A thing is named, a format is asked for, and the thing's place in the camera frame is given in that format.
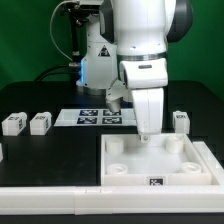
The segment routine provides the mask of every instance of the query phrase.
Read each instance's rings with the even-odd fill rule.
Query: black table
[[[68,82],[19,82],[0,91],[0,121],[26,112],[49,111],[55,122],[61,109],[106,108],[104,97],[79,93]],[[204,85],[170,81],[165,88],[163,132],[173,132],[172,112],[191,120],[189,138],[204,141],[224,165],[224,102]],[[4,160],[0,187],[100,186],[102,134],[136,134],[136,127],[51,127],[46,136],[30,136],[28,127],[16,137],[2,136]],[[129,214],[0,216],[0,223],[223,223],[224,214]]]

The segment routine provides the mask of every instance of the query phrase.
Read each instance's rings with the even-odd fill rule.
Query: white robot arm
[[[168,83],[167,39],[179,41],[192,24],[189,0],[104,0],[101,35],[117,44],[119,79],[130,90],[141,140],[162,129],[163,88]],[[108,90],[107,105],[119,110],[124,92]]]

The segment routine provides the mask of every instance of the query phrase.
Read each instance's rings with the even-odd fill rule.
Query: white cube
[[[37,113],[30,121],[30,134],[31,135],[45,135],[51,127],[51,113]]]
[[[186,112],[173,112],[173,127],[175,133],[190,133],[190,119]]]
[[[24,112],[12,113],[2,122],[4,136],[17,136],[26,127],[27,115]]]

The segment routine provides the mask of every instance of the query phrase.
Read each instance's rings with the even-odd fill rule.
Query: printed marker sheet
[[[136,126],[133,109],[62,109],[54,126]]]

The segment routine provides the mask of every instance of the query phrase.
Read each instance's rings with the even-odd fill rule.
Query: black sticker
[[[79,116],[98,116],[98,110],[81,110]]]
[[[183,118],[186,118],[186,116],[185,115],[176,115],[176,118],[183,119]]]
[[[90,118],[90,117],[79,117],[77,124],[96,124],[97,123],[97,118]]]
[[[19,117],[9,117],[8,120],[10,120],[10,121],[16,121],[16,120],[18,120],[18,119],[19,119]]]
[[[99,57],[110,57],[110,53],[107,50],[106,46],[104,45],[103,48],[101,49],[99,55]]]
[[[164,185],[164,179],[163,178],[150,178],[149,185],[150,186],[162,186],[162,185]]]
[[[48,119],[46,119],[46,129],[48,129],[49,124],[48,124]]]
[[[21,119],[21,120],[19,120],[19,129],[22,129],[22,127],[23,127],[23,121]]]
[[[121,111],[112,113],[110,110],[103,110],[103,116],[121,116]]]
[[[35,119],[36,120],[44,120],[46,117],[45,116],[37,116]]]
[[[104,117],[103,124],[122,124],[121,117]]]

